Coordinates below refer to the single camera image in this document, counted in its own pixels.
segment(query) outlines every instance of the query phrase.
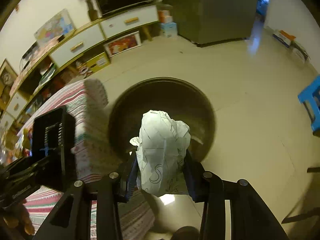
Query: decoration hanging on wall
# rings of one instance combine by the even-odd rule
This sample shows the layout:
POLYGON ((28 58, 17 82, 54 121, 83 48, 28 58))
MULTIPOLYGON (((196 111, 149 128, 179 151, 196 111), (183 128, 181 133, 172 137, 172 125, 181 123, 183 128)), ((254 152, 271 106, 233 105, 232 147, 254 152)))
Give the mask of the decoration hanging on wall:
POLYGON ((74 28, 67 9, 63 9, 36 31, 35 38, 39 46, 43 47, 54 37, 67 34, 74 30, 74 28))
POLYGON ((1 81, 7 85, 12 86, 14 80, 17 78, 16 72, 13 70, 7 59, 4 59, 0 68, 1 81))

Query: white wall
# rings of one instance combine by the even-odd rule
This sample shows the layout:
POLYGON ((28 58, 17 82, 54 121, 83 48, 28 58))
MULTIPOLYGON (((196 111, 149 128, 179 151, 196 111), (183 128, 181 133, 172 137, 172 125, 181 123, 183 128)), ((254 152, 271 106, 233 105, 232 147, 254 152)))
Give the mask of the white wall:
POLYGON ((34 33, 64 8, 76 28, 90 21, 85 0, 21 0, 0 31, 0 64, 7 58, 19 73, 22 55, 36 41, 34 33))
POLYGON ((296 36, 320 73, 320 27, 301 0, 270 0, 265 26, 296 36))

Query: gray refrigerator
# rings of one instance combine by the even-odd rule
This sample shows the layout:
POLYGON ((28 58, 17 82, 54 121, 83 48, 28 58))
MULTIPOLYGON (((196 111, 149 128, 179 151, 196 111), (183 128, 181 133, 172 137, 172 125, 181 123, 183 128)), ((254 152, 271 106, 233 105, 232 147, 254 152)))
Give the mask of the gray refrigerator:
POLYGON ((257 0, 163 0, 179 35, 196 44, 250 37, 257 0))

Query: crumpled paper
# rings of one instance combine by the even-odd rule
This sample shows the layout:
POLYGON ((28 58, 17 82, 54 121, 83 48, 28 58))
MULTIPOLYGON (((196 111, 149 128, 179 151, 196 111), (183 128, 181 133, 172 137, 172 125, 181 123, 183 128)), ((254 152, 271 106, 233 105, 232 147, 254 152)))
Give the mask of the crumpled paper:
POLYGON ((166 112, 150 110, 143 114, 139 137, 130 143, 138 146, 138 187, 157 197, 188 194, 182 173, 190 144, 188 125, 171 119, 166 112))

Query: chair leg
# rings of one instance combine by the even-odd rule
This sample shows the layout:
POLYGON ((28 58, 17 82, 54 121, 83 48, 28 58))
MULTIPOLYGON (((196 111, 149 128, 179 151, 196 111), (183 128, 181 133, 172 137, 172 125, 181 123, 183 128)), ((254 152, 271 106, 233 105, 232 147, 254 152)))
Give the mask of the chair leg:
POLYGON ((315 119, 311 124, 311 128, 313 131, 316 131, 320 128, 320 110, 313 98, 309 100, 309 103, 315 116, 315 119))
POLYGON ((148 26, 142 26, 142 30, 143 30, 144 34, 147 36, 148 41, 152 41, 152 37, 150 35, 148 26))
POLYGON ((310 118, 311 122, 313 122, 313 121, 314 121, 314 117, 313 117, 313 115, 310 113, 310 109, 308 108, 307 103, 306 103, 306 102, 303 102, 303 105, 304 105, 305 109, 307 110, 307 113, 308 113, 308 115, 309 115, 309 118, 310 118))
POLYGON ((313 217, 313 216, 320 216, 320 208, 314 208, 307 213, 296 215, 293 217, 286 217, 282 220, 281 224, 287 224, 287 223, 292 223, 292 222, 298 222, 301 220, 305 220, 307 218, 313 217))
POLYGON ((307 169, 307 173, 318 173, 320 172, 320 167, 312 167, 307 169))

